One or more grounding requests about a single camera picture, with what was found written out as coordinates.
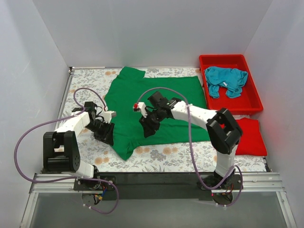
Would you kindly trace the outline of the green t shirt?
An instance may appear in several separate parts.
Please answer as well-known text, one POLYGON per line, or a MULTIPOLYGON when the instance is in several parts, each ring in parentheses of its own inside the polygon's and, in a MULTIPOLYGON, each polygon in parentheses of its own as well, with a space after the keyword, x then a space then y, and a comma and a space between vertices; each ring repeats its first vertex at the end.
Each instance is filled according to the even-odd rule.
POLYGON ((115 111, 114 144, 112 148, 123 160, 131 157, 139 146, 169 143, 187 143, 189 141, 188 124, 185 121, 165 119, 155 135, 145 138, 143 127, 139 123, 140 113, 133 111, 137 100, 148 102, 152 92, 142 93, 154 87, 161 87, 161 94, 167 99, 178 97, 177 92, 198 107, 206 108, 206 100, 197 76, 147 78, 145 72, 124 67, 111 83, 105 101, 108 108, 115 111))

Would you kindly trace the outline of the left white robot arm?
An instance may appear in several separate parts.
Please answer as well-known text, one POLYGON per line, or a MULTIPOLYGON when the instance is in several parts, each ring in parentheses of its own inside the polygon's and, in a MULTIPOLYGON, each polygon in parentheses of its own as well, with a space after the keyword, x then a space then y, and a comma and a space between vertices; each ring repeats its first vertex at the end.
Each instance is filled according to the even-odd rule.
POLYGON ((97 168, 81 160, 77 137, 83 129, 88 129, 96 140, 113 146, 114 123, 111 120, 114 117, 115 111, 106 110, 98 115, 94 102, 85 102, 83 108, 74 108, 71 118, 55 131, 43 135, 44 170, 85 178, 89 189, 98 189, 101 178, 96 175, 97 168))

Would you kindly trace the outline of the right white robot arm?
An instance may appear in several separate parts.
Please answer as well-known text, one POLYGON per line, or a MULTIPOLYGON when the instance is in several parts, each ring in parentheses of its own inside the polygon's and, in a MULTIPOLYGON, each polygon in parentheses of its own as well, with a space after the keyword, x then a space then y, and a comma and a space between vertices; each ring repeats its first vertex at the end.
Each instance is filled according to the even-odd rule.
POLYGON ((143 127, 144 137, 155 135, 160 122, 166 118, 183 120, 191 127, 192 124, 201 127, 209 134, 212 146, 217 152, 217 164, 214 171, 215 186, 200 179, 203 187, 208 190, 225 189, 232 183, 235 172, 234 158, 243 131, 231 112, 222 108, 219 111, 203 109, 189 104, 186 98, 167 99, 159 91, 152 94, 148 100, 152 107, 138 101, 133 105, 135 112, 141 113, 139 120, 143 127))

